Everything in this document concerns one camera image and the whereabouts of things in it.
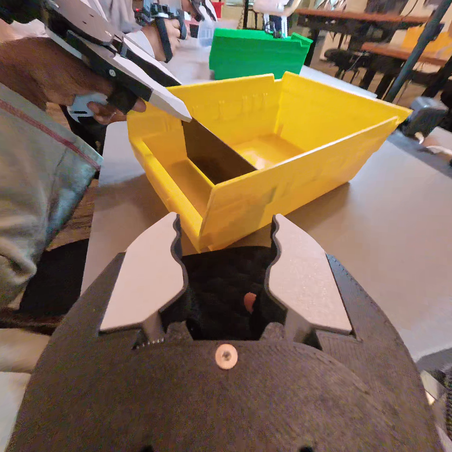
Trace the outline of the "brown wooden table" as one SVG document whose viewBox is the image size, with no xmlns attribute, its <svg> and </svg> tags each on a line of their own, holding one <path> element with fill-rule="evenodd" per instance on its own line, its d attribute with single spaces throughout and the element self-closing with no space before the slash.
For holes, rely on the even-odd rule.
<svg viewBox="0 0 452 452">
<path fill-rule="evenodd" d="M 422 26 L 429 16 L 391 15 L 328 11 L 299 8 L 294 13 L 297 25 L 313 32 L 327 31 L 367 38 L 370 41 L 390 41 L 397 31 Z"/>
<path fill-rule="evenodd" d="M 391 44 L 374 44 L 374 43 L 364 43 L 361 46 L 361 51 L 368 52 L 380 56 L 392 57 L 401 59 L 403 61 L 408 60 L 412 53 L 411 49 L 395 46 Z M 418 59 L 418 62 L 423 64 L 429 64 L 438 67 L 444 67 L 452 54 L 452 45 L 441 48 L 438 51 L 427 51 L 424 50 Z"/>
</svg>

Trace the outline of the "dark grey object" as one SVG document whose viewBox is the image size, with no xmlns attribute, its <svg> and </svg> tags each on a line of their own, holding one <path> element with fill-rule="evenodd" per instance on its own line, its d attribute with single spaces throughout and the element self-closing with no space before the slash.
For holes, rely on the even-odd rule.
<svg viewBox="0 0 452 452">
<path fill-rule="evenodd" d="M 449 108 L 440 100 L 420 96 L 410 105 L 410 116 L 400 125 L 401 133 L 422 142 L 446 118 Z"/>
</svg>

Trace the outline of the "person's grey shirt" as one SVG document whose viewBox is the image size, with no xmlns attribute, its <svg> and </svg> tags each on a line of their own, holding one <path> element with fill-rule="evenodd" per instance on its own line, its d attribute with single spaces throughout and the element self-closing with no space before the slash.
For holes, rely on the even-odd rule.
<svg viewBox="0 0 452 452">
<path fill-rule="evenodd" d="M 102 163 L 86 142 L 1 85 L 1 307 L 23 294 Z"/>
</svg>

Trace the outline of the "dark metal pole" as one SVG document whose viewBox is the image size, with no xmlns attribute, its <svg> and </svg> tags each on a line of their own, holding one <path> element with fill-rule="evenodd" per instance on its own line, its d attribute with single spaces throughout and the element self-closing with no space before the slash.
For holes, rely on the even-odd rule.
<svg viewBox="0 0 452 452">
<path fill-rule="evenodd" d="M 390 89 L 388 90 L 387 94 L 383 98 L 384 101 L 388 103 L 392 103 L 393 100 L 398 95 L 399 91 L 403 87 L 404 83 L 408 79 L 408 77 L 411 75 L 411 72 L 415 66 L 415 64 L 418 62 L 419 58 L 421 57 L 422 53 L 424 52 L 426 46 L 430 43 L 430 41 L 433 40 L 438 25 L 440 24 L 442 18 L 446 14 L 447 10 L 449 9 L 452 1 L 451 0 L 443 0 L 439 4 L 439 6 L 435 9 L 432 17 L 430 20 L 426 23 L 424 30 L 422 31 L 420 37 L 418 38 L 418 41 L 416 42 L 416 45 L 414 46 L 411 54 L 406 59 L 403 67 L 401 68 L 401 71 L 397 78 L 392 83 Z"/>
</svg>

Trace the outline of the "green plastic bin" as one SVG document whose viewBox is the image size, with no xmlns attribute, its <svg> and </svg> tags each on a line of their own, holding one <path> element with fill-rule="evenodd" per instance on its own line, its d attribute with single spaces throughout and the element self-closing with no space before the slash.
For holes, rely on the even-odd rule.
<svg viewBox="0 0 452 452">
<path fill-rule="evenodd" d="M 265 31 L 218 28 L 212 39 L 209 69 L 214 80 L 285 72 L 299 75 L 313 41 L 293 33 L 275 38 Z"/>
</svg>

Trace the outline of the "black divider panel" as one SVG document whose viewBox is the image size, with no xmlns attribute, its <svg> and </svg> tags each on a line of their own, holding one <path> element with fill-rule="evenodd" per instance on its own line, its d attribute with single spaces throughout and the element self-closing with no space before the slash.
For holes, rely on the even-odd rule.
<svg viewBox="0 0 452 452">
<path fill-rule="evenodd" d="M 181 121 L 188 159 L 215 185 L 257 169 L 194 118 Z"/>
</svg>

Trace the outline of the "clear plastic container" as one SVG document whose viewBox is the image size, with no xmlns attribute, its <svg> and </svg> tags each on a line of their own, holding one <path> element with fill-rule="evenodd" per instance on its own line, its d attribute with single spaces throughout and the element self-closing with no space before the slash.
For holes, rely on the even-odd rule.
<svg viewBox="0 0 452 452">
<path fill-rule="evenodd" d="M 214 32 L 218 23 L 216 21 L 201 21 L 198 25 L 197 41 L 201 48 L 207 48 L 212 45 Z"/>
</svg>

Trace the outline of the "person's left hand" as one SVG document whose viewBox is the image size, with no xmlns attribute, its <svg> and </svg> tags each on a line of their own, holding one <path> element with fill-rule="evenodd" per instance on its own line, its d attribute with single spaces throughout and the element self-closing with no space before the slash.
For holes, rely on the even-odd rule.
<svg viewBox="0 0 452 452">
<path fill-rule="evenodd" d="M 48 103 L 69 107 L 78 96 L 109 97 L 114 90 L 112 82 L 43 37 L 1 42 L 0 82 L 44 111 Z"/>
</svg>

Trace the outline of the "yellow plastic bin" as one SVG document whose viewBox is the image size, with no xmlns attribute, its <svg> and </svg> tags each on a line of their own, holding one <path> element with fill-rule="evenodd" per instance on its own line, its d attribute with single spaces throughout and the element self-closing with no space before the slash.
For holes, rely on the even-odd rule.
<svg viewBox="0 0 452 452">
<path fill-rule="evenodd" d="M 257 171 L 213 184 L 187 157 L 181 120 L 128 115 L 134 154 L 198 252 L 220 250 L 346 184 L 412 110 L 285 72 L 170 88 Z"/>
</svg>

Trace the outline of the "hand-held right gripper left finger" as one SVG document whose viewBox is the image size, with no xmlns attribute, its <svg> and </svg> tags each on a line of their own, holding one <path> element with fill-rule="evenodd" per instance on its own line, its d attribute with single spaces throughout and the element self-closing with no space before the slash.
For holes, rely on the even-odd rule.
<svg viewBox="0 0 452 452">
<path fill-rule="evenodd" d="M 101 333 L 139 330 L 145 343 L 163 339 L 161 312 L 188 288 L 180 236 L 179 215 L 170 212 L 127 247 Z"/>
</svg>

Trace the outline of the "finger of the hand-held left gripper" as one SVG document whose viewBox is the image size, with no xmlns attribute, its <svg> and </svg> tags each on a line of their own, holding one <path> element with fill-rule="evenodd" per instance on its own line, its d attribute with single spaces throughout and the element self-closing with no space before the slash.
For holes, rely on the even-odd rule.
<svg viewBox="0 0 452 452">
<path fill-rule="evenodd" d="M 155 59 L 152 46 L 145 35 L 123 35 L 126 46 L 123 58 L 142 69 L 163 87 L 181 86 L 182 83 L 164 65 Z"/>
<path fill-rule="evenodd" d="M 184 102 L 153 80 L 137 64 L 119 55 L 115 55 L 113 61 L 118 69 L 131 79 L 123 84 L 135 95 L 177 119 L 185 122 L 192 121 L 192 116 Z"/>
</svg>

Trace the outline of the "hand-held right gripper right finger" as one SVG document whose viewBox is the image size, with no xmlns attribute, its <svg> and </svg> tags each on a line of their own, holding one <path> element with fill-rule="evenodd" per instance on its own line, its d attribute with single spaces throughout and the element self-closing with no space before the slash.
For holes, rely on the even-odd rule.
<svg viewBox="0 0 452 452">
<path fill-rule="evenodd" d="M 312 331 L 348 336 L 352 325 L 324 249 L 281 214 L 271 229 L 273 260 L 265 274 L 265 319 L 304 342 Z"/>
</svg>

